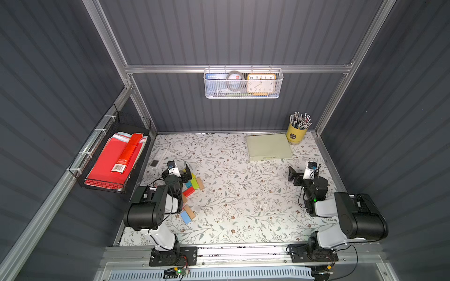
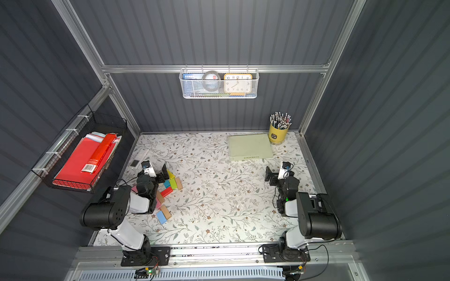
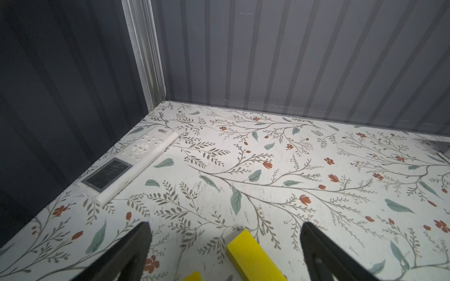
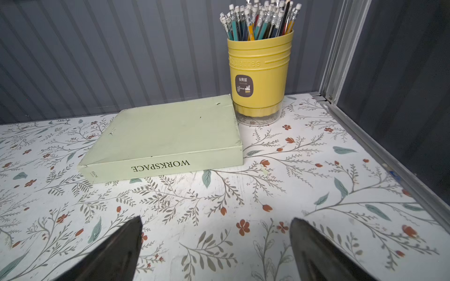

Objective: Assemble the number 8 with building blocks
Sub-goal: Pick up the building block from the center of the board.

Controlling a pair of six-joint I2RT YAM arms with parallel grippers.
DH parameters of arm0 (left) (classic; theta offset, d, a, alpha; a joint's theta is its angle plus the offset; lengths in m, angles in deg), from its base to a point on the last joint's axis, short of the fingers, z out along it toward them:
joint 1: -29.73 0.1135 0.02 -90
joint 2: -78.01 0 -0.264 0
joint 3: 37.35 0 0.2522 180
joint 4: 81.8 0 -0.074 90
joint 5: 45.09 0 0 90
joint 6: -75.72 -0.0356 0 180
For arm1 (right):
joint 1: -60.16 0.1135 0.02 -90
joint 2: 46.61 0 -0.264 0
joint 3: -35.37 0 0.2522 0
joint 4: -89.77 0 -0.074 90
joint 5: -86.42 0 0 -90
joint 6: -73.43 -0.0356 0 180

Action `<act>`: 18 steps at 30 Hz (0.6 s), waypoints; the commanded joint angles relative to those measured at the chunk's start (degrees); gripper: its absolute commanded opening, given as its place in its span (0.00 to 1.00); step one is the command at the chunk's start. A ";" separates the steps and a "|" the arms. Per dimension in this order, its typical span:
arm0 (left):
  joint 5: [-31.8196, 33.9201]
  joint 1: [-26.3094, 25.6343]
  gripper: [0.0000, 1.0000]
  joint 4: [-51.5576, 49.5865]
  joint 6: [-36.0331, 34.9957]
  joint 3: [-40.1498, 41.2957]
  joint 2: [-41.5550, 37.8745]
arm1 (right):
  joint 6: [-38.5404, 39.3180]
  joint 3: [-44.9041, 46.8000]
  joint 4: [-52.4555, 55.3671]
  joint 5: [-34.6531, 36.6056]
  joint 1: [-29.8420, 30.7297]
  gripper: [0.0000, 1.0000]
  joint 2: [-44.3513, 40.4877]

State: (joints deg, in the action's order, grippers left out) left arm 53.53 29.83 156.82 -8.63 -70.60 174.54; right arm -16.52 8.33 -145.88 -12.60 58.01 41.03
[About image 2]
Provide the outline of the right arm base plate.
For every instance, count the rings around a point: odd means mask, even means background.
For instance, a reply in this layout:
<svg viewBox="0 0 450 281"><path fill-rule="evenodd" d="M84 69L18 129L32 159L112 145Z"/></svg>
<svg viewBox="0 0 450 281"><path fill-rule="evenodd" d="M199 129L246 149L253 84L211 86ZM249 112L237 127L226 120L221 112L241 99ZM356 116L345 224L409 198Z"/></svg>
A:
<svg viewBox="0 0 450 281"><path fill-rule="evenodd" d="M308 253L297 249L283 248L279 244L263 244L258 251L263 256L265 263L307 263L311 260Z"/></svg>

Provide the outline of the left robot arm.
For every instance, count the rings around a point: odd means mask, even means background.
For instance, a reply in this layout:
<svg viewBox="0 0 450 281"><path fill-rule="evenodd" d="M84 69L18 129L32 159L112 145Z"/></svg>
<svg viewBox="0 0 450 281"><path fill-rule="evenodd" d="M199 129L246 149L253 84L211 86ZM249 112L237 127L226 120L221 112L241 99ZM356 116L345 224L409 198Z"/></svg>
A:
<svg viewBox="0 0 450 281"><path fill-rule="evenodd" d="M101 193L92 196L80 214L82 226L94 231L106 231L124 251L139 251L148 243L146 235L137 231L126 215L153 213L157 206L159 184L170 179L166 164L163 164L159 173L154 172L148 160L143 161L141 167L136 191L127 183L106 187Z"/></svg>

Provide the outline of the yellow block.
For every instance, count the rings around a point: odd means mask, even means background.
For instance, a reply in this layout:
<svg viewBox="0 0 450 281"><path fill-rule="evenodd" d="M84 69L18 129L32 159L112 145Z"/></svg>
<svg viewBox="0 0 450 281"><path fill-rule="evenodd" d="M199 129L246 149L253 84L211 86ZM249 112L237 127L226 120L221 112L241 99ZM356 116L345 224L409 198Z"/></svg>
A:
<svg viewBox="0 0 450 281"><path fill-rule="evenodd" d="M167 171L167 172L168 172L168 175L169 175L170 179L174 179L175 178L175 175L172 172L170 172L170 171Z"/></svg>

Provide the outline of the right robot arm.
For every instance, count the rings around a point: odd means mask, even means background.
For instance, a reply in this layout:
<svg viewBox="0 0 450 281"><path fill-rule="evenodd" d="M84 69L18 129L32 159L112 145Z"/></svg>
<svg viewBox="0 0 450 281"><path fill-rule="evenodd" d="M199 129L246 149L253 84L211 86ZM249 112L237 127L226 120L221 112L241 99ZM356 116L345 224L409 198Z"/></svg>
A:
<svg viewBox="0 0 450 281"><path fill-rule="evenodd" d="M264 177L264 181L275 187L277 201L273 205L278 213L298 222L296 227L281 235L278 246L281 253L300 251L309 244L332 242L342 236L342 226L328 194L301 192L293 167L290 162L282 162L278 172L266 167Z"/></svg>

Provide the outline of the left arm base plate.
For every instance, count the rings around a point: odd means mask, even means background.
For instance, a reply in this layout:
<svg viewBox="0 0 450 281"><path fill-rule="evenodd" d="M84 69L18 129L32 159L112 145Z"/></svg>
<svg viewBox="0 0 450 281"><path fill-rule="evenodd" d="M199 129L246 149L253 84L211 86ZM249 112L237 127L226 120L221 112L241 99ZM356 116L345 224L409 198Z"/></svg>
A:
<svg viewBox="0 0 450 281"><path fill-rule="evenodd" d="M150 247L136 251L123 251L121 266L166 266L169 263L170 253L170 247Z"/></svg>

